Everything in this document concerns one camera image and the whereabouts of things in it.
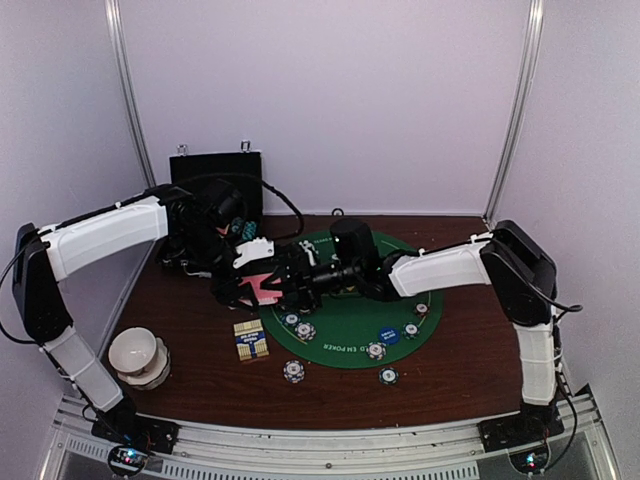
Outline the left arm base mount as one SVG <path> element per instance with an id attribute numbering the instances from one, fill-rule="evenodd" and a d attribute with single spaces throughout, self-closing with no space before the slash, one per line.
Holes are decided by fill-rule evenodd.
<path id="1" fill-rule="evenodd" d="M 114 443 L 132 446 L 146 452 L 171 454 L 178 439 L 180 427 L 177 423 L 150 417 L 137 416 L 133 430 L 117 433 L 97 420 L 91 428 L 94 437 Z"/>

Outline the blue green 50 chip stack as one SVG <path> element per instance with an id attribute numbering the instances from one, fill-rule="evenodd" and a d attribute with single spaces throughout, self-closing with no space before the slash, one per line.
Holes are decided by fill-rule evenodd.
<path id="1" fill-rule="evenodd" d="M 399 380 L 399 372 L 393 367 L 385 367 L 379 371 L 378 379 L 383 385 L 394 385 Z"/>

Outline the blue beige 10 chip stack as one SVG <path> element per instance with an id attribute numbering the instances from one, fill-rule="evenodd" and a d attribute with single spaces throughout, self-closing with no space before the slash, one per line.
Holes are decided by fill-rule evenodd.
<path id="1" fill-rule="evenodd" d="M 298 360 L 287 361 L 283 366 L 283 377 L 289 383 L 299 383 L 305 378 L 304 365 Z"/>

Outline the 100 chip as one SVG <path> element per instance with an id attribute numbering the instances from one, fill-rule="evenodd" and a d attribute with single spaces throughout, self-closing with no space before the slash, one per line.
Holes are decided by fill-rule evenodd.
<path id="1" fill-rule="evenodd" d="M 416 317 L 423 319 L 429 314 L 430 307 L 427 303 L 415 303 L 413 312 Z"/>

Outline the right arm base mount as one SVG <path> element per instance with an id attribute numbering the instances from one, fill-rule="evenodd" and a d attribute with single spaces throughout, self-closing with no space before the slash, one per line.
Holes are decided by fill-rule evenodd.
<path id="1" fill-rule="evenodd" d="M 559 419 L 545 424 L 540 419 L 516 414 L 481 421 L 478 431 L 484 451 L 489 453 L 544 442 L 562 434 L 565 428 Z"/>

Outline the blue small blind button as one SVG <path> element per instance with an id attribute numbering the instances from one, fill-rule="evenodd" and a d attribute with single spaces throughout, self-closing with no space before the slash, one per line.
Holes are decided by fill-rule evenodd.
<path id="1" fill-rule="evenodd" d="M 385 345 L 397 344 L 400 340 L 400 331 L 397 328 L 385 326 L 379 329 L 378 341 Z"/>

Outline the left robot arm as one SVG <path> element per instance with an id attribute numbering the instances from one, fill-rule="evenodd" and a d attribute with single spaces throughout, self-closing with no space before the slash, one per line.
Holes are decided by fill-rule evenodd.
<path id="1" fill-rule="evenodd" d="M 143 436 L 143 421 L 124 407 L 124 391 L 84 338 L 64 289 L 100 264 L 167 239 L 178 239 L 214 278 L 239 283 L 242 268 L 272 257 L 275 245 L 233 233 L 245 203 L 225 178 L 214 179 L 212 188 L 203 194 L 165 183 L 68 220 L 26 223 L 17 232 L 11 288 L 26 340 L 106 413 L 106 429 L 123 444 Z"/>

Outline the red card deck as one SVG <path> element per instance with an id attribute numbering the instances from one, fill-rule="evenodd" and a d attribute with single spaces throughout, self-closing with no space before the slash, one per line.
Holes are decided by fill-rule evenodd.
<path id="1" fill-rule="evenodd" d="M 270 273 L 243 277 L 239 284 L 239 302 L 246 306 L 265 306 L 277 304 L 283 297 L 279 290 L 269 290 L 262 282 L 271 276 Z"/>

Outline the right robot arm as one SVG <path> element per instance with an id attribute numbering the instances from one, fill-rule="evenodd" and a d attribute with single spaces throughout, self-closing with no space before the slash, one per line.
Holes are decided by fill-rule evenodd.
<path id="1" fill-rule="evenodd" d="M 381 424 L 394 417 L 411 423 L 420 417 L 512 412 L 521 405 L 523 388 L 534 381 L 522 371 L 518 338 L 491 287 L 455 287 L 444 293 L 435 333 L 412 354 L 392 362 L 400 373 L 395 385 L 381 385 L 372 369 L 334 369 L 312 362 L 301 397 L 314 412 L 347 415 L 353 427 L 365 416 Z"/>

